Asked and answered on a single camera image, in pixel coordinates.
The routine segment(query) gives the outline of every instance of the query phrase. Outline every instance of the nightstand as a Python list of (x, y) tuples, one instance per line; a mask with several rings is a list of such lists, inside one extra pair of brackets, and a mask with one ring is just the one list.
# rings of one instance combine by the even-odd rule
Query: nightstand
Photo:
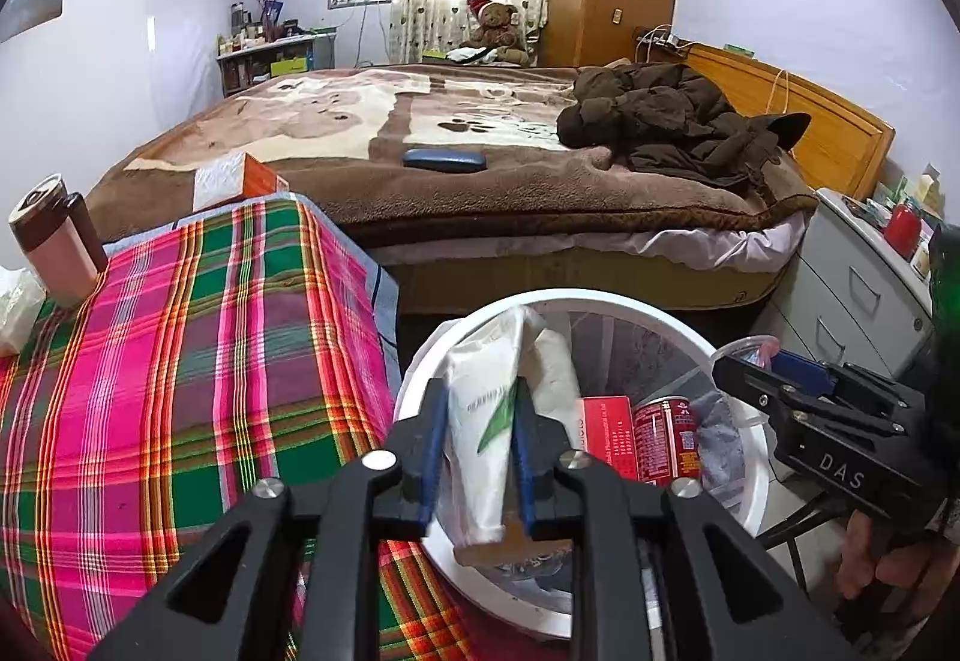
[(933, 330), (926, 282), (839, 193), (817, 197), (800, 255), (752, 332), (810, 359), (896, 375)]

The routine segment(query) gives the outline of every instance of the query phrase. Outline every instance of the screw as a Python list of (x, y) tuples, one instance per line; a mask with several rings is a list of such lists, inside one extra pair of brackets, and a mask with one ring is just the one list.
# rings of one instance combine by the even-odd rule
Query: screw
[(590, 463), (593, 463), (593, 458), (583, 450), (567, 450), (560, 456), (560, 466), (570, 471), (586, 469)]
[(276, 477), (263, 477), (253, 485), (253, 495), (256, 498), (277, 498), (283, 490), (283, 483)]
[(394, 464), (397, 463), (397, 456), (390, 450), (371, 450), (370, 453), (360, 458), (360, 462), (371, 471), (385, 472), (387, 469), (394, 467)]
[(670, 491), (680, 498), (697, 498), (704, 492), (704, 487), (696, 479), (678, 477), (670, 483)]

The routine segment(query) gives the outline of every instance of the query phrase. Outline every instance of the wardrobe handle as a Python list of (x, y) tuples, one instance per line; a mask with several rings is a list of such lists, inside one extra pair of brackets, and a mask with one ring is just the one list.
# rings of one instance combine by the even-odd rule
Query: wardrobe handle
[(879, 304), (879, 303), (880, 303), (880, 294), (879, 294), (875, 289), (873, 289), (872, 287), (870, 287), (870, 283), (867, 282), (867, 280), (863, 278), (863, 275), (862, 275), (859, 271), (857, 271), (856, 268), (853, 268), (853, 266), (850, 267), (850, 272), (851, 272), (851, 274), (853, 274), (854, 277), (856, 277), (858, 280), (860, 280), (861, 284), (863, 284), (863, 287), (866, 287), (866, 289), (870, 290), (870, 292), (872, 292), (872, 294), (874, 294), (874, 297), (877, 299), (877, 303)]
[(845, 353), (845, 351), (847, 351), (847, 345), (846, 345), (846, 344), (841, 344), (840, 341), (837, 339), (837, 337), (834, 336), (834, 335), (832, 335), (832, 333), (830, 332), (830, 329), (827, 327), (826, 324), (824, 324), (824, 321), (822, 321), (819, 317), (817, 317), (817, 327), (818, 327), (818, 328), (823, 328), (824, 331), (827, 332), (827, 336), (829, 336), (829, 337), (833, 340), (833, 343), (836, 344), (837, 347), (840, 348), (840, 354), (837, 356), (836, 361), (837, 361), (838, 363), (839, 363), (840, 361), (842, 361), (842, 360), (843, 360), (843, 354)]

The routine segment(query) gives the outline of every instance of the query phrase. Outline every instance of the santa hat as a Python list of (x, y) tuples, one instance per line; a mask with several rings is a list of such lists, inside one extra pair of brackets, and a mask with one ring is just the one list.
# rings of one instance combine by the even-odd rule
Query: santa hat
[(490, 5), (490, 3), (491, 0), (467, 0), (467, 5), (477, 19), (480, 19), (480, 12), (483, 11), (484, 6)]

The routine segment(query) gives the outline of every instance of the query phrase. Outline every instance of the wooden headboard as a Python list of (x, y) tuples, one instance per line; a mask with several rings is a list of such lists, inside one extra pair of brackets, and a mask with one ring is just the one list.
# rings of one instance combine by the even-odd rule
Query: wooden headboard
[[(723, 89), (739, 113), (767, 113), (779, 68), (704, 44), (690, 46), (685, 62)], [(785, 99), (786, 79), (781, 73), (769, 111), (784, 111)], [(894, 140), (894, 129), (872, 113), (792, 73), (787, 110), (805, 112), (813, 118), (803, 140), (793, 148), (803, 180), (815, 190), (830, 188), (854, 198), (870, 197), (880, 164)]]

